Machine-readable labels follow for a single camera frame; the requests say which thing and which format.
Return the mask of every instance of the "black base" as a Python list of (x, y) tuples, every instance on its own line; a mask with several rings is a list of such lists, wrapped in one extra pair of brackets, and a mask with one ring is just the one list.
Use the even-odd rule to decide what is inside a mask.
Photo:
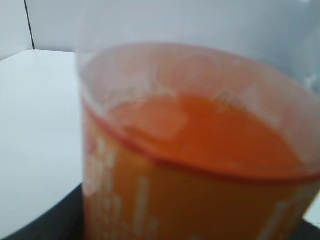
[[(82, 240), (82, 205), (82, 188), (78, 186), (46, 214), (3, 240)], [(302, 220), (289, 240), (320, 240), (320, 229)]]

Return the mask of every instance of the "white table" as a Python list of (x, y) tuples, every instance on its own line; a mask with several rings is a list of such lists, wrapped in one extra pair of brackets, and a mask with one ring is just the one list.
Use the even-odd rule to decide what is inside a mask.
[[(82, 181), (75, 55), (29, 50), (0, 62), (0, 239)], [(304, 218), (320, 228), (320, 196)]]

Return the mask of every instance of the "orange liquid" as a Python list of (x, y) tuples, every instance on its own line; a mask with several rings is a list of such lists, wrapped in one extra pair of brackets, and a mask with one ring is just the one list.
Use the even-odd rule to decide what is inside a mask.
[(190, 95), (155, 96), (125, 103), (111, 114), (129, 142), (167, 163), (234, 177), (306, 174), (277, 132), (226, 103)]

